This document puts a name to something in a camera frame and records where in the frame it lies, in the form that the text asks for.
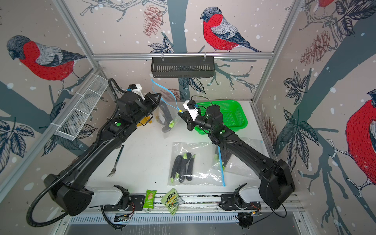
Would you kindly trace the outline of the dark eggplant green stem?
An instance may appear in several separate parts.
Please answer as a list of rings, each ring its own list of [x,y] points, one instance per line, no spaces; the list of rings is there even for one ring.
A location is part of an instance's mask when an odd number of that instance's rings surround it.
[[[221,151],[221,159],[222,159],[222,168],[223,170],[225,170],[231,156],[232,156],[232,153],[220,148],[220,151]],[[218,151],[218,148],[215,149],[215,154],[214,154],[214,158],[219,162],[219,151]]]

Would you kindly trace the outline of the large clear zip-top bag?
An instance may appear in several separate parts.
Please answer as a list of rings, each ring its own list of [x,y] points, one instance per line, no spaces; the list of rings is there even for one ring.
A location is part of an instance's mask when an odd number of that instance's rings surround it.
[[[170,174],[175,158],[190,152],[195,155],[193,165],[193,180],[185,180],[180,183],[177,179],[174,183],[170,181]],[[170,169],[168,171],[169,186],[223,186],[222,170],[219,162],[214,158],[215,146],[210,142],[184,143],[175,142],[172,145]]]

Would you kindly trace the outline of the small clear zip-top bag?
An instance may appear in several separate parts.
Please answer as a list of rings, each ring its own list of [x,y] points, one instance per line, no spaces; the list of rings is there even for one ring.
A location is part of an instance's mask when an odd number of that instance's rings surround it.
[[[260,152],[261,154],[267,154],[266,147],[264,145],[263,140],[256,140],[256,139],[250,139],[242,137],[242,140]],[[224,176],[242,176],[250,179],[258,179],[258,176],[251,170],[243,161],[241,161],[237,156],[232,154],[225,170],[222,169],[224,172]]]

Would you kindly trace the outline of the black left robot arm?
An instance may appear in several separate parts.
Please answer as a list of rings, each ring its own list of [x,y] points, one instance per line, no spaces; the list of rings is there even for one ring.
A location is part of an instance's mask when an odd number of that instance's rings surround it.
[[[86,152],[58,175],[50,174],[44,180],[46,189],[34,199],[26,213],[29,226],[36,228],[49,226],[68,215],[76,216],[91,207],[95,193],[85,189],[87,181],[110,153],[131,136],[143,118],[153,118],[153,112],[162,99],[161,93],[147,93],[141,97],[135,93],[137,89],[135,84],[123,90],[112,78],[108,80],[108,87],[115,97],[114,113],[99,130],[96,140]],[[35,207],[46,194],[49,194],[65,213],[46,222],[37,222],[32,215]]]

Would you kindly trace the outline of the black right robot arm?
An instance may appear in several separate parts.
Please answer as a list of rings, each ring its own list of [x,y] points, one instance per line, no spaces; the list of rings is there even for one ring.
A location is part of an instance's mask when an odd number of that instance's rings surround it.
[[[283,206],[295,191],[289,166],[284,160],[275,161],[244,142],[224,124],[219,105],[207,107],[205,115],[201,115],[195,101],[187,100],[183,107],[185,111],[180,111],[178,116],[186,122],[188,130],[200,127],[212,144],[238,157],[260,179],[258,190],[262,201],[273,210]]]

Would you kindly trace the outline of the green printed snack bag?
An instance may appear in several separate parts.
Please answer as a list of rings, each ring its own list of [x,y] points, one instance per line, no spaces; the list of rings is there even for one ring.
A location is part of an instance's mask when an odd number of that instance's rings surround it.
[[[177,190],[173,188],[162,197],[161,203],[165,205],[171,215],[175,215],[179,206],[184,204],[184,201]]]

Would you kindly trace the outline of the yellow pot with lid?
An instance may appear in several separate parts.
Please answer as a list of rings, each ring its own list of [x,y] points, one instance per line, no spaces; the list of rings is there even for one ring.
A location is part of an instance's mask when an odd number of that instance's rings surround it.
[[[152,119],[153,119],[153,114],[147,116],[147,117],[144,117],[138,124],[137,124],[137,127],[139,126],[145,126],[149,123],[152,123]]]

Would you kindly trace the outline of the green plastic basket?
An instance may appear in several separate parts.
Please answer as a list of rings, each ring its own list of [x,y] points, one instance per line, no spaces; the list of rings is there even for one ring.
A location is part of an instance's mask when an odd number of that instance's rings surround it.
[[[248,119],[242,109],[241,104],[235,100],[218,100],[212,102],[199,102],[197,103],[201,115],[204,116],[206,121],[210,124],[219,124],[219,117],[217,114],[214,117],[206,114],[206,109],[212,105],[219,106],[222,114],[222,123],[234,132],[244,129],[248,125]]]

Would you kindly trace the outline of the small green snack packet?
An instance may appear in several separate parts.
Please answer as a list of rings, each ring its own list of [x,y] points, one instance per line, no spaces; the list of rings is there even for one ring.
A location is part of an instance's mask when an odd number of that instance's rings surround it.
[[[144,209],[154,209],[154,200],[155,200],[156,193],[157,193],[156,190],[146,191],[145,202],[143,205]]]

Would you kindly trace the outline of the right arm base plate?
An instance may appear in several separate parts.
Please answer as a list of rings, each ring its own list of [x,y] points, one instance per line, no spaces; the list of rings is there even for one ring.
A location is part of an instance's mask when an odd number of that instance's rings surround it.
[[[260,202],[246,203],[239,196],[234,194],[222,194],[218,206],[224,211],[261,210]]]

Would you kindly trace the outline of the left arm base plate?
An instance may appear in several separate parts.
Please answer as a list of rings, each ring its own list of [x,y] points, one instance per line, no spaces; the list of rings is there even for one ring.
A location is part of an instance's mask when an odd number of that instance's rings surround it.
[[[115,205],[105,205],[104,211],[105,212],[132,212],[132,211],[142,211],[144,202],[145,202],[145,195],[138,195],[138,194],[130,194],[130,195],[123,195],[120,201]]]

